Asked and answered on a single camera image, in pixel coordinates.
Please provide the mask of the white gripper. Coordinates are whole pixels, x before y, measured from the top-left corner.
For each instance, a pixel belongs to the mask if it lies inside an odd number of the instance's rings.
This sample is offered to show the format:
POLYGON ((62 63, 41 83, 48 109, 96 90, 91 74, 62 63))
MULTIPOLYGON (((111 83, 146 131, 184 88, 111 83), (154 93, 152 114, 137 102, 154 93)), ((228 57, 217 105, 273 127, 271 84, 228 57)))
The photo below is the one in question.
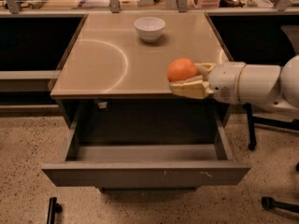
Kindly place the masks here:
POLYGON ((213 97, 218 102, 237 105, 239 104, 238 82, 245 66, 245 63, 240 62, 218 65, 197 63, 195 67, 198 76, 170 82, 169 88, 177 96, 205 99, 214 94, 213 97))

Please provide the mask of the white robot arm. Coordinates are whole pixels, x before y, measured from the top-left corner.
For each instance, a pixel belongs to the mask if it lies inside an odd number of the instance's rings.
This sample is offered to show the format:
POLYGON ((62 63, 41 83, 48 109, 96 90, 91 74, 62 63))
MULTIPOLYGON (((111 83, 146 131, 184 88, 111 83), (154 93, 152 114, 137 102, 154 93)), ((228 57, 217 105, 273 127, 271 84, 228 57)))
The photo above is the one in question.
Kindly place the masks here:
POLYGON ((284 66, 243 62, 194 63, 176 59, 166 76, 171 92, 193 99, 213 98, 220 103, 252 104, 263 110, 299 118, 299 59, 284 66))

